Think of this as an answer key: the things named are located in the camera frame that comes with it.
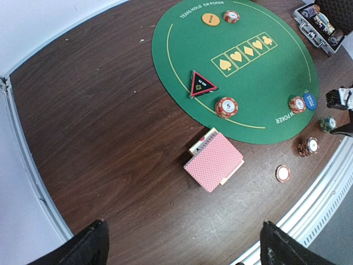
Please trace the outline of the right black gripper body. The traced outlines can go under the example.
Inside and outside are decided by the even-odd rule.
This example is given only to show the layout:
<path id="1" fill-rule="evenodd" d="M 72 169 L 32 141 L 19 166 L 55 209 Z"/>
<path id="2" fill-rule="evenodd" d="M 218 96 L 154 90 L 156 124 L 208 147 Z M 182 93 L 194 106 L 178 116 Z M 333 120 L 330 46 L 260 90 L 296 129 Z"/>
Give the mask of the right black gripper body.
<path id="1" fill-rule="evenodd" d="M 349 111 L 350 124 L 352 124 L 352 88 L 345 88 L 343 95 L 344 104 Z"/>

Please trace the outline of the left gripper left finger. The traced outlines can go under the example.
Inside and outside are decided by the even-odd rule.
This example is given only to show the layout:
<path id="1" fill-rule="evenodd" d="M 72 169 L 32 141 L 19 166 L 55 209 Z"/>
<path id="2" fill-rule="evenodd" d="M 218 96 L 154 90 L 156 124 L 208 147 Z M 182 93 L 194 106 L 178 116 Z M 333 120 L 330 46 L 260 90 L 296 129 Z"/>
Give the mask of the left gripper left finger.
<path id="1" fill-rule="evenodd" d="M 95 220 L 62 246 L 31 264 L 107 264 L 109 250 L 108 222 Z"/>

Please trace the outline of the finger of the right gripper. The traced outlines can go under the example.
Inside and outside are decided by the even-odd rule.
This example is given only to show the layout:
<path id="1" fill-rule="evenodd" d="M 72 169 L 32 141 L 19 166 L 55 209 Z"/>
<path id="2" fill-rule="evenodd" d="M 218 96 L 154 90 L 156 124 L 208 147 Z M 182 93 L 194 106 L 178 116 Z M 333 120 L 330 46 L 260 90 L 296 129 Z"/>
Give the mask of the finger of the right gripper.
<path id="1" fill-rule="evenodd" d="M 353 125 L 352 124 L 343 125 L 341 127 L 331 130 L 330 134 L 353 137 Z"/>
<path id="2" fill-rule="evenodd" d="M 345 104 L 341 103 L 340 94 L 338 89 L 329 91 L 326 95 L 326 105 L 328 108 L 333 109 L 347 109 Z"/>

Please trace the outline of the green poker chip stack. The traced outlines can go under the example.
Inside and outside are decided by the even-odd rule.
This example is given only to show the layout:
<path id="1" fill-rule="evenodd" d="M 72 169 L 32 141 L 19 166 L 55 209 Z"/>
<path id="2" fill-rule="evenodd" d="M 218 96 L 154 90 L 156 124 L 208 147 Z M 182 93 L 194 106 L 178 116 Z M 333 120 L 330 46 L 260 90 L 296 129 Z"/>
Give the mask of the green poker chip stack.
<path id="1" fill-rule="evenodd" d="M 320 128 L 325 133 L 330 133 L 337 128 L 336 119 L 333 116 L 326 116 L 320 120 Z"/>

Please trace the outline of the blue small blind button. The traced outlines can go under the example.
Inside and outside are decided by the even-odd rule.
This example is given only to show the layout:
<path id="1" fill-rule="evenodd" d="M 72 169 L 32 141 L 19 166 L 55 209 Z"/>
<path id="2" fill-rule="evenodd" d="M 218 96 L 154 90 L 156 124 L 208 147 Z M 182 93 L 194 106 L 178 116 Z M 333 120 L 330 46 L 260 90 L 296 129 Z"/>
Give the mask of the blue small blind button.
<path id="1" fill-rule="evenodd" d="M 313 94 L 311 93 L 305 93 L 303 96 L 303 100 L 305 102 L 305 105 L 308 109 L 310 110 L 316 110 L 317 109 L 317 101 L 314 97 Z"/>

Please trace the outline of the orange chips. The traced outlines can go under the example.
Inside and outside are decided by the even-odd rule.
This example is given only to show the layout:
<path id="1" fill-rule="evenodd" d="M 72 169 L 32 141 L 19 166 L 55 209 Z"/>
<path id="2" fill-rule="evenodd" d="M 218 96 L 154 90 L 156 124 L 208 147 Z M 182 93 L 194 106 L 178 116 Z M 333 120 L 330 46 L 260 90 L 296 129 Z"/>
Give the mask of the orange chips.
<path id="1" fill-rule="evenodd" d="M 236 23 L 237 21 L 240 20 L 240 15 L 234 10 L 227 10 L 223 14 L 223 19 L 227 23 L 234 24 L 234 23 Z"/>
<path id="2" fill-rule="evenodd" d="M 238 113 L 238 103 L 231 97 L 223 97 L 216 103 L 215 112 L 221 118 L 230 118 Z"/>
<path id="3" fill-rule="evenodd" d="M 300 114 L 306 111 L 306 104 L 302 97 L 293 97 L 289 101 L 289 107 L 294 114 Z"/>

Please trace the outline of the orange poker chip stack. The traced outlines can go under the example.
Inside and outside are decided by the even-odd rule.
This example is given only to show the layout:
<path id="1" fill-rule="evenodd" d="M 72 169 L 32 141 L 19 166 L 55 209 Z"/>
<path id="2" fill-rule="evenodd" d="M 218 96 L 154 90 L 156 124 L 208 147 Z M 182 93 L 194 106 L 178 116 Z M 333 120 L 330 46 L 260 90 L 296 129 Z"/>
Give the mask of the orange poker chip stack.
<path id="1" fill-rule="evenodd" d="M 286 183 L 290 180 L 291 171 L 286 165 L 279 165 L 276 169 L 275 176 L 280 183 Z"/>

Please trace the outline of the black red triangular dealer button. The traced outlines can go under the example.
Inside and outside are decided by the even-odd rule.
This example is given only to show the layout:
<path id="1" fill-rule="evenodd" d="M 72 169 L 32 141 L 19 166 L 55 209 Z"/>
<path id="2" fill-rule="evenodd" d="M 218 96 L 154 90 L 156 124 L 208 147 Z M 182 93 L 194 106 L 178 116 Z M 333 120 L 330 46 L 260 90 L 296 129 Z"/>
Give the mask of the black red triangular dealer button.
<path id="1" fill-rule="evenodd" d="M 190 99 L 204 94 L 213 93 L 217 90 L 219 90 L 219 88 L 215 84 L 197 71 L 193 70 L 191 72 Z"/>

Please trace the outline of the orange big blind button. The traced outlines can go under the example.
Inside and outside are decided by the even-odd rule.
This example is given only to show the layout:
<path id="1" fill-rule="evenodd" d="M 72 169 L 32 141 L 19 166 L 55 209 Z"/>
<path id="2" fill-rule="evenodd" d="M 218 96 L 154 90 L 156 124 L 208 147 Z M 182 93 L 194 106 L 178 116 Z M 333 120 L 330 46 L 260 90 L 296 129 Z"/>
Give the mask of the orange big blind button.
<path id="1" fill-rule="evenodd" d="M 202 21 L 209 26 L 216 27 L 220 24 L 220 19 L 217 15 L 212 13 L 205 13 L 201 17 Z"/>

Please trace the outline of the dark red poker chip stack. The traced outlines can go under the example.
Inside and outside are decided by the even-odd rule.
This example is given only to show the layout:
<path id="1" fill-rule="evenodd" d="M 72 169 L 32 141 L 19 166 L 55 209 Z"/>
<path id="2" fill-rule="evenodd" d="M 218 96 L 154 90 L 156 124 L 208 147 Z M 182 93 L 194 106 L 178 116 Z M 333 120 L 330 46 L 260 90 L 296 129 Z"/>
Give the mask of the dark red poker chip stack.
<path id="1" fill-rule="evenodd" d="M 301 157 L 315 155 L 319 151 L 318 139 L 315 137 L 310 137 L 306 140 L 303 140 L 298 144 L 297 149 Z"/>

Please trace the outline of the aluminium poker chip case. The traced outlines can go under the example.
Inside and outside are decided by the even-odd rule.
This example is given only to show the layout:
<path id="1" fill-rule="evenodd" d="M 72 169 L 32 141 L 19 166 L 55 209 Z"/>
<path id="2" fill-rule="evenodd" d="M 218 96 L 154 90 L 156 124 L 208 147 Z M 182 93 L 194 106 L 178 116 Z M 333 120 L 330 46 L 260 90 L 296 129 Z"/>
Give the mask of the aluminium poker chip case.
<path id="1" fill-rule="evenodd" d="M 294 9 L 292 17 L 311 44 L 328 56 L 352 35 L 352 1 L 311 1 Z"/>

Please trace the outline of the round green poker mat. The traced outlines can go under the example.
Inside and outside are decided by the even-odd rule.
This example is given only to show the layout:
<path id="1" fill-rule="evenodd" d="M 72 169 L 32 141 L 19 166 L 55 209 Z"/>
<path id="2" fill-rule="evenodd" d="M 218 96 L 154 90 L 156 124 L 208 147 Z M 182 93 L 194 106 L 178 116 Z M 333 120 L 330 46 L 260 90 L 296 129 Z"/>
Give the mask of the round green poker mat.
<path id="1" fill-rule="evenodd" d="M 234 10 L 240 20 L 227 23 Z M 218 26 L 201 17 L 212 13 Z M 165 12 L 152 40 L 159 79 L 193 119 L 233 140 L 275 144 L 298 135 L 314 111 L 294 114 L 289 101 L 320 88 L 313 59 L 298 34 L 280 17 L 252 1 L 182 1 Z M 195 70 L 219 90 L 190 99 Z M 221 118 L 216 103 L 231 97 L 238 113 Z"/>

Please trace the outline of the red backed card deck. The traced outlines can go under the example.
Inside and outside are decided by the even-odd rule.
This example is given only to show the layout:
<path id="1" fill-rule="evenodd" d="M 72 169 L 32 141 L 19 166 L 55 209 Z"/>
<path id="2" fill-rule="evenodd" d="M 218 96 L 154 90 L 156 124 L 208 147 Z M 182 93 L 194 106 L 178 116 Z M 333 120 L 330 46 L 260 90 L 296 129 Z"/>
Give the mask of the red backed card deck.
<path id="1" fill-rule="evenodd" d="M 203 189 L 213 192 L 244 163 L 243 155 L 220 132 L 208 138 L 206 146 L 193 155 L 184 169 Z"/>

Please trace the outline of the front aluminium rail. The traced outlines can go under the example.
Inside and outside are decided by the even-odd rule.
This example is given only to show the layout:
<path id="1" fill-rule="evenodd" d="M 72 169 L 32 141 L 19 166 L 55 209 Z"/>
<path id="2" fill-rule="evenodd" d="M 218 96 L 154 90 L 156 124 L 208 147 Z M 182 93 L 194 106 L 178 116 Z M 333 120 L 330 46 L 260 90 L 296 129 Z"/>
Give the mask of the front aluminium rail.
<path id="1" fill-rule="evenodd" d="M 314 183 L 276 224 L 309 247 L 352 187 L 352 138 L 345 137 Z"/>

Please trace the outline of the left aluminium frame post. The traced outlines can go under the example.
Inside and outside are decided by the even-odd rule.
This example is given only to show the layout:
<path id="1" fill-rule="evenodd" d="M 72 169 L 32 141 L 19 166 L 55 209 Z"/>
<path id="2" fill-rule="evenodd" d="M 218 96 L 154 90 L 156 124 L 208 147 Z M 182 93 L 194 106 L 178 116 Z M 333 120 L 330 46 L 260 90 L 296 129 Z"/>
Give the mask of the left aluminium frame post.
<path id="1" fill-rule="evenodd" d="M 17 141 L 20 160 L 24 166 L 24 171 L 29 180 L 31 190 L 34 193 L 38 205 L 48 219 L 49 224 L 58 235 L 61 242 L 65 243 L 73 237 L 73 233 L 53 202 L 30 152 L 16 108 L 9 76 L 1 76 L 1 92 L 5 93 L 10 125 Z"/>

